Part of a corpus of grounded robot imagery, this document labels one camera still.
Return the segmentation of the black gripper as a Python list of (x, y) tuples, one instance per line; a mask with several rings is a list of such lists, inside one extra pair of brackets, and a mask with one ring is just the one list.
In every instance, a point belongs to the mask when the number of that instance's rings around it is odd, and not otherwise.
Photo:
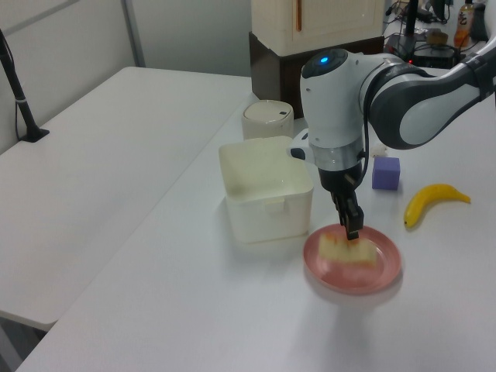
[(346, 230), (346, 238), (351, 241), (359, 238), (360, 230), (363, 228), (364, 214), (358, 205), (356, 190), (362, 176), (362, 166), (330, 171), (319, 169), (319, 177), (322, 187), (331, 192), (332, 201), (339, 216), (339, 223)]

